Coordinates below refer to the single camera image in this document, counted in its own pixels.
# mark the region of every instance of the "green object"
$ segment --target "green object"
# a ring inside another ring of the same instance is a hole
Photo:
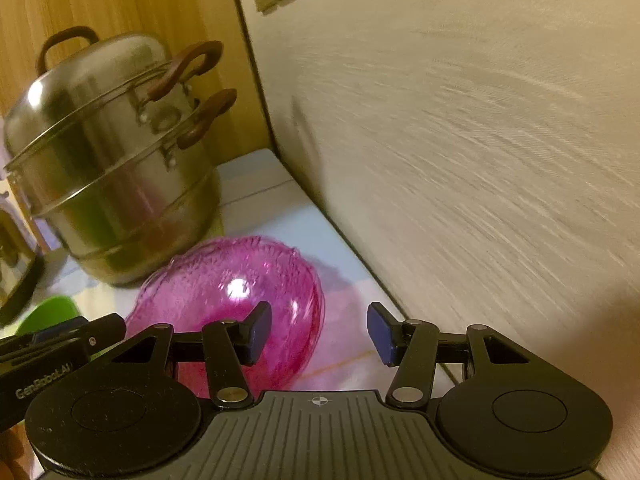
[[[68,296],[51,296],[40,303],[18,327],[16,335],[44,330],[68,319],[80,316],[80,312]]]

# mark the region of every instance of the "metal rivet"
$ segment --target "metal rivet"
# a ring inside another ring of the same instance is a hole
[[[238,388],[237,386],[228,386],[226,388],[222,388],[218,390],[216,393],[216,397],[222,400],[222,402],[242,402],[245,400],[249,394],[243,388]]]
[[[393,390],[391,396],[398,402],[418,402],[424,394],[418,388],[403,386],[402,388]]]

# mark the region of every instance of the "lid handle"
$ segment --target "lid handle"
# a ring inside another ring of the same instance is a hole
[[[185,150],[198,142],[207,133],[216,117],[225,113],[236,102],[238,92],[235,88],[226,88],[213,94],[196,110],[195,126],[176,140],[176,145]]]
[[[149,87],[146,91],[147,99],[143,103],[158,101],[167,95],[178,81],[185,82],[195,75],[202,75],[211,70],[220,61],[222,48],[220,41],[201,41],[185,48],[174,57],[166,73]],[[204,56],[202,62],[183,75],[191,61],[200,56]]]
[[[86,27],[84,25],[76,25],[75,27],[69,27],[65,30],[61,30],[60,32],[56,32],[44,42],[40,49],[38,59],[36,60],[36,72],[38,73],[38,77],[47,72],[47,60],[45,59],[45,56],[49,49],[54,45],[66,40],[71,40],[72,38],[85,38],[89,44],[98,43],[98,41],[100,41],[95,31],[91,27]]]

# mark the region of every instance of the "white wall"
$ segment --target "white wall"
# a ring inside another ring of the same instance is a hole
[[[640,0],[242,3],[287,162],[408,313],[596,389],[635,478]]]

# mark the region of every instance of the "crosshair marking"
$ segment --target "crosshair marking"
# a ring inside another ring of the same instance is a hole
[[[315,396],[313,399],[311,399],[311,402],[314,403],[316,406],[324,406],[326,403],[331,401],[322,395],[318,395],[318,396]]]

